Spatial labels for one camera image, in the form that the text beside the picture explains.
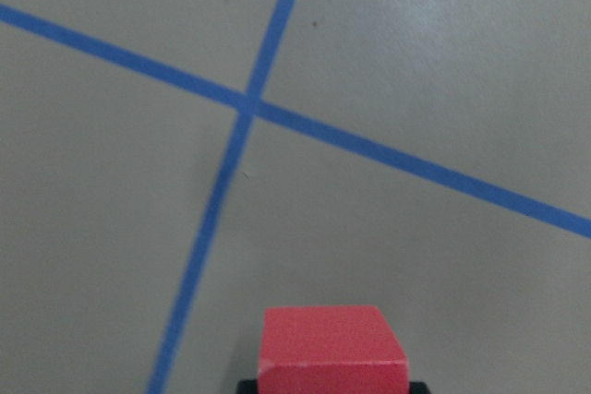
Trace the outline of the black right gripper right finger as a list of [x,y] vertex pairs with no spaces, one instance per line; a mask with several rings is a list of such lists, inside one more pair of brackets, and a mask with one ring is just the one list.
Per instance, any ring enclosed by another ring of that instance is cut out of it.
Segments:
[[409,394],[429,394],[428,384],[424,381],[410,381],[409,382]]

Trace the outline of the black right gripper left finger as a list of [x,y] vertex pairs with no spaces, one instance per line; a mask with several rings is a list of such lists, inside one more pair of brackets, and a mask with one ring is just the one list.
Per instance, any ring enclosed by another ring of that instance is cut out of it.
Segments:
[[236,385],[236,394],[258,394],[257,379],[242,379]]

